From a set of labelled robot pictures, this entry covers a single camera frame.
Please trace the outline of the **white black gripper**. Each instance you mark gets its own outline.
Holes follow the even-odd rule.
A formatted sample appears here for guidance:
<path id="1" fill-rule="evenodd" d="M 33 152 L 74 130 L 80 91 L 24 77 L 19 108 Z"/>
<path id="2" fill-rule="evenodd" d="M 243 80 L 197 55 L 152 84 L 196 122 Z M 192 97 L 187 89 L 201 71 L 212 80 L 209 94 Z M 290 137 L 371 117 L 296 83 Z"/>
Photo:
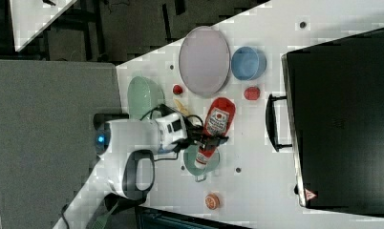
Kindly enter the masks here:
<path id="1" fill-rule="evenodd" d="M 203 134 L 203 126 L 194 125 L 184 115 L 172 113 L 156 119 L 160 131 L 160 153 L 179 152 L 194 144 L 195 140 Z M 204 151 L 209 151 L 225 144 L 228 136 L 204 135 L 199 141 L 199 146 Z"/>

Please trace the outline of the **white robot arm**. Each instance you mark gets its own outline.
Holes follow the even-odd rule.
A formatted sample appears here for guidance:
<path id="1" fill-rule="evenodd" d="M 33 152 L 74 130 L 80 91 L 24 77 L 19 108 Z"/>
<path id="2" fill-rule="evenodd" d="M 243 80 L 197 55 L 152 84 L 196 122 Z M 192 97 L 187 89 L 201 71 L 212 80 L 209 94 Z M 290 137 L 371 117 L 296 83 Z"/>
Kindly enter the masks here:
<path id="1" fill-rule="evenodd" d="M 86 229 L 109 195 L 146 198 L 155 182 L 155 156 L 194 148 L 215 152 L 228 137 L 207 134 L 175 111 L 156 119 L 114 119 L 96 132 L 98 162 L 53 229 Z"/>

